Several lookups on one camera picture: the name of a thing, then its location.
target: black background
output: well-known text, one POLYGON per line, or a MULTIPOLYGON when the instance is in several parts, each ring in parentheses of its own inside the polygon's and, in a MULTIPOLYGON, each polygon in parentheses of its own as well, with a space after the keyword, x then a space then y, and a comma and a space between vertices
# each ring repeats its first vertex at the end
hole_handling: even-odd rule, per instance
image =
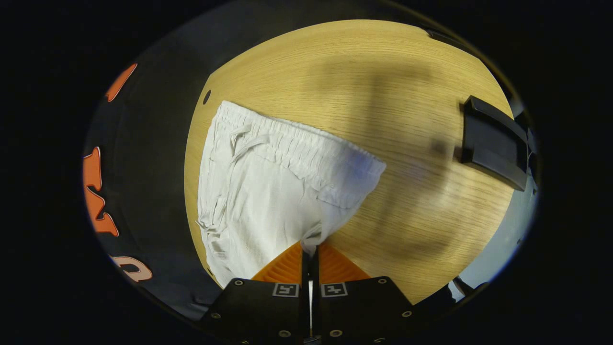
MULTIPOLYGON (((518 257, 477 299, 424 336, 592 337, 605 319, 595 311, 606 315, 609 300, 601 277, 610 269, 599 266, 609 261, 601 246, 610 225, 598 223, 609 210, 608 170, 599 167, 610 148, 604 6, 406 3, 504 71, 533 116, 543 158, 538 216, 518 257)), ((10 339, 202 341, 103 260, 81 199, 80 171, 89 121, 117 71, 212 5, 2 5, 10 339)))

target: elastic waistband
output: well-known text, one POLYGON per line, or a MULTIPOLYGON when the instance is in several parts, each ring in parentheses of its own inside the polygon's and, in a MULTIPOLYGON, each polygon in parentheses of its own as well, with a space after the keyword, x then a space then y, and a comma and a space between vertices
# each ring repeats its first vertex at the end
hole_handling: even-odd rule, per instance
POLYGON ((266 117, 232 102, 221 103, 213 123, 228 131, 251 125, 248 137, 270 138, 269 145, 254 151, 291 168, 298 177, 319 180, 319 188, 327 185, 344 194, 368 194, 386 168, 385 162, 352 142, 303 123, 266 117))

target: orange lettering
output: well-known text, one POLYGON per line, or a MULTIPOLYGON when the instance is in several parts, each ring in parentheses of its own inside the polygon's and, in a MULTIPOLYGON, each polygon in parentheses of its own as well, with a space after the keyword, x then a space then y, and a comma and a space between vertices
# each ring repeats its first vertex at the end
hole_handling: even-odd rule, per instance
POLYGON ((125 269, 123 270, 123 272, 125 274, 127 274, 128 277, 130 277, 130 279, 132 279, 135 282, 145 281, 145 280, 151 279, 151 277, 153 277, 153 273, 151 273, 151 270, 148 269, 147 266, 145 266, 144 263, 136 260, 135 258, 131 258, 131 257, 111 257, 111 259, 113 259, 113 261, 115 262, 115 264, 119 268, 121 268, 123 265, 134 265, 134 266, 136 266, 139 269, 137 272, 127 272, 125 269))
POLYGON ((89 219, 97 233, 111 233, 119 236, 119 231, 108 213, 103 213, 102 218, 98 215, 104 207, 105 201, 99 195, 92 192, 88 187, 92 186, 97 191, 102 188, 102 173, 100 170, 100 148, 94 147, 91 155, 83 159, 83 189, 85 190, 85 203, 89 212, 89 219))

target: wood grain surface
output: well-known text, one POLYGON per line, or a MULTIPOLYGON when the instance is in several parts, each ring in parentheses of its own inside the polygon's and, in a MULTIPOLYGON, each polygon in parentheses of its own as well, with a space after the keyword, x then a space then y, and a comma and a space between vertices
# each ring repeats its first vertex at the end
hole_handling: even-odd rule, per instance
POLYGON ((208 269, 196 224, 200 159, 228 100, 328 131, 384 160, 379 185, 328 242, 371 276, 390 276, 412 303, 431 295, 481 252, 512 194, 454 158, 469 95, 511 116, 480 60, 389 21, 310 26, 229 61, 202 89, 185 153, 185 204, 202 264, 208 269))

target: white fabric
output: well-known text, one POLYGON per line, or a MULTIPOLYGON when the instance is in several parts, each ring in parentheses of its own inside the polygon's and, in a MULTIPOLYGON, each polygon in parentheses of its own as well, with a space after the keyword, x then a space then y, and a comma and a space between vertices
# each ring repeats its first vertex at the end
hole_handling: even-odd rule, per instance
POLYGON ((200 164, 198 224, 225 287, 301 241, 313 254, 354 215, 386 164, 316 128, 223 101, 200 164))

